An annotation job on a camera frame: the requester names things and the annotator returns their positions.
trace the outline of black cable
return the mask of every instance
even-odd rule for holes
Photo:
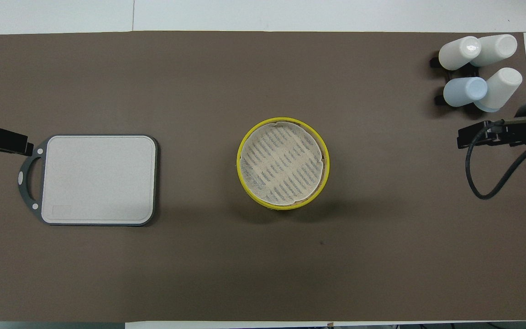
[[[491,327],[495,327],[496,329],[506,329],[506,328],[503,328],[503,327],[499,327],[498,325],[494,325],[491,322],[487,322],[487,324],[490,325]]]
[[[468,152],[466,152],[466,179],[468,180],[468,185],[470,185],[470,189],[472,190],[472,192],[474,192],[474,195],[482,200],[488,200],[489,198],[495,196],[503,188],[503,186],[514,173],[514,171],[517,169],[517,167],[526,159],[525,150],[520,156],[518,156],[518,158],[513,162],[513,164],[511,164],[511,166],[507,169],[503,177],[501,177],[500,181],[496,184],[494,189],[492,189],[488,194],[482,194],[478,191],[478,189],[476,189],[476,186],[472,181],[472,173],[470,173],[470,157],[472,156],[472,150],[474,149],[474,146],[476,146],[476,143],[480,141],[480,138],[482,137],[482,135],[484,135],[484,132],[486,132],[488,129],[491,129],[492,127],[502,125],[504,122],[504,120],[499,120],[491,122],[488,125],[484,126],[484,128],[478,131],[476,136],[474,136],[472,142],[470,142],[470,145],[468,146]]]

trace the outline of light blue cup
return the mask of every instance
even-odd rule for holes
[[[444,87],[444,99],[449,106],[459,107],[481,100],[488,92],[480,77],[451,79]]]

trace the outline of brown paper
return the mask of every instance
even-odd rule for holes
[[[457,33],[130,32],[0,36],[0,127],[143,133],[160,145],[145,227],[53,227],[0,154],[0,320],[526,320],[526,162],[492,200],[428,61]],[[238,145],[279,116],[330,151],[324,191],[279,212],[242,189]],[[489,191],[523,147],[474,150]]]

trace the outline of yellow rim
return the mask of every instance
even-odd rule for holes
[[[301,127],[303,127],[305,129],[305,131],[310,133],[312,135],[312,137],[316,140],[316,142],[318,142],[318,144],[320,146],[320,151],[322,152],[322,155],[324,156],[324,173],[323,173],[323,178],[320,181],[320,184],[318,185],[316,191],[311,196],[309,196],[307,199],[303,200],[301,203],[291,204],[289,206],[276,206],[275,204],[271,204],[269,202],[265,202],[265,201],[261,200],[260,198],[257,198],[257,196],[255,194],[253,194],[251,192],[251,190],[249,190],[249,188],[247,187],[247,184],[245,183],[245,180],[243,179],[242,174],[241,174],[241,151],[242,151],[243,145],[247,141],[247,138],[249,138],[251,133],[253,133],[255,130],[257,130],[257,128],[261,127],[262,125],[267,125],[267,123],[272,123],[272,122],[277,122],[277,121],[287,121],[287,122],[297,123],[298,125],[301,125]],[[271,118],[271,119],[267,119],[265,121],[261,121],[261,122],[257,123],[257,125],[255,125],[255,127],[252,127],[251,130],[242,139],[241,144],[238,146],[238,152],[237,152],[237,173],[238,173],[238,179],[241,181],[241,185],[242,185],[243,189],[245,189],[247,194],[253,200],[255,200],[258,204],[261,204],[263,206],[266,206],[267,208],[271,208],[271,209],[274,209],[274,210],[290,210],[290,209],[303,207],[306,204],[309,204],[311,202],[311,200],[314,200],[316,198],[316,196],[318,196],[318,194],[320,194],[320,192],[322,192],[322,190],[324,189],[324,186],[326,185],[326,181],[328,181],[328,173],[330,173],[330,156],[328,156],[328,148],[326,147],[326,144],[324,143],[324,140],[322,139],[322,137],[320,137],[320,134],[318,134],[309,125],[305,124],[302,121],[299,121],[298,119],[293,119],[293,118],[287,118],[287,117]]]

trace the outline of cup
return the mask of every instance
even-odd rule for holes
[[[517,50],[517,39],[512,35],[493,35],[478,38],[481,50],[470,64],[474,66],[486,66],[515,54]]]
[[[451,79],[444,87],[444,100],[449,106],[459,107],[481,100],[488,85],[480,77]]]
[[[480,54],[480,42],[476,37],[466,36],[446,43],[440,48],[438,58],[445,69],[454,71]]]
[[[522,75],[516,69],[499,69],[486,81],[486,96],[474,104],[484,112],[496,112],[506,104],[521,83]]]

